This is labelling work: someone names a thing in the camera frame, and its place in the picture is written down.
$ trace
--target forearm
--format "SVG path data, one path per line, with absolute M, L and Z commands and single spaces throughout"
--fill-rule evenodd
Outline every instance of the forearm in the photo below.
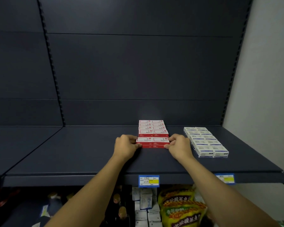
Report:
M 220 227 L 279 226 L 268 214 L 223 183 L 196 159 L 180 162 L 188 171 Z
M 105 167 L 72 197 L 46 227 L 99 226 L 124 162 L 113 156 Z

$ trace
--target person's right arm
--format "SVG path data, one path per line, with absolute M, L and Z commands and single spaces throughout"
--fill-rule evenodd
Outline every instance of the person's right arm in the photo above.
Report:
M 267 213 L 223 183 L 202 166 L 190 149 L 190 141 L 173 134 L 164 147 L 188 171 L 219 227 L 280 227 Z

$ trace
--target blue price tag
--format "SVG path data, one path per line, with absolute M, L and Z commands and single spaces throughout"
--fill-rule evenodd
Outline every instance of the blue price tag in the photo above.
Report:
M 159 187 L 159 175 L 139 175 L 139 187 Z
M 221 173 L 215 174 L 222 182 L 228 185 L 235 185 L 235 174 L 234 173 Z

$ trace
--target yellow package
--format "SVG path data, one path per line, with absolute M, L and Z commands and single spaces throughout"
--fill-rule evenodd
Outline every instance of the yellow package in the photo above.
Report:
M 174 185 L 160 192 L 158 203 L 162 207 L 165 202 L 190 201 L 194 194 L 195 188 L 192 185 Z
M 161 209 L 164 227 L 198 227 L 206 212 L 206 205 L 195 201 L 165 203 Z

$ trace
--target person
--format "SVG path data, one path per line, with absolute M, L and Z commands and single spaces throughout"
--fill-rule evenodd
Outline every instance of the person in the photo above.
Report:
M 136 138 L 132 135 L 118 137 L 107 164 L 53 216 L 46 227 L 99 226 L 123 165 L 141 147 L 135 143 Z M 173 134 L 168 139 L 170 144 L 164 147 L 188 171 L 219 227 L 279 226 L 263 210 L 203 167 L 193 157 L 188 138 Z

